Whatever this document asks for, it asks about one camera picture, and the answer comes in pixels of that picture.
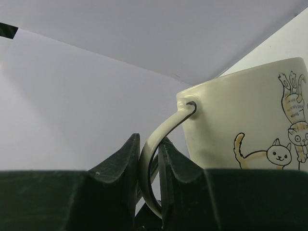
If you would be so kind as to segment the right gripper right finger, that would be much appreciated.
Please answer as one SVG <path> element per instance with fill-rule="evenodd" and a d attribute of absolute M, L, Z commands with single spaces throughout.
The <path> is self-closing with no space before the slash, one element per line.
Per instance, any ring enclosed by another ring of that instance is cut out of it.
<path fill-rule="evenodd" d="M 305 231 L 308 175 L 203 169 L 164 138 L 158 151 L 166 231 Z"/>

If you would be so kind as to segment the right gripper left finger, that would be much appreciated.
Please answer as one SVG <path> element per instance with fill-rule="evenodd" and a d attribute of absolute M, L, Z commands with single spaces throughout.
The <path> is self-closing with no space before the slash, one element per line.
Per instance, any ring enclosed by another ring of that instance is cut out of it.
<path fill-rule="evenodd" d="M 3 231 L 132 231 L 140 136 L 88 171 L 0 173 Z"/>

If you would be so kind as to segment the beige mug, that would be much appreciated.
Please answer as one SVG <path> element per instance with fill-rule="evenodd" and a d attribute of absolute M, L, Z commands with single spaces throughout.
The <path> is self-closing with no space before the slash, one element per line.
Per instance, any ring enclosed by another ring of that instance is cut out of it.
<path fill-rule="evenodd" d="M 139 184 L 162 215 L 151 174 L 154 154 L 182 126 L 190 159 L 204 169 L 308 169 L 308 71 L 300 57 L 252 67 L 179 92 L 177 111 L 146 141 Z"/>

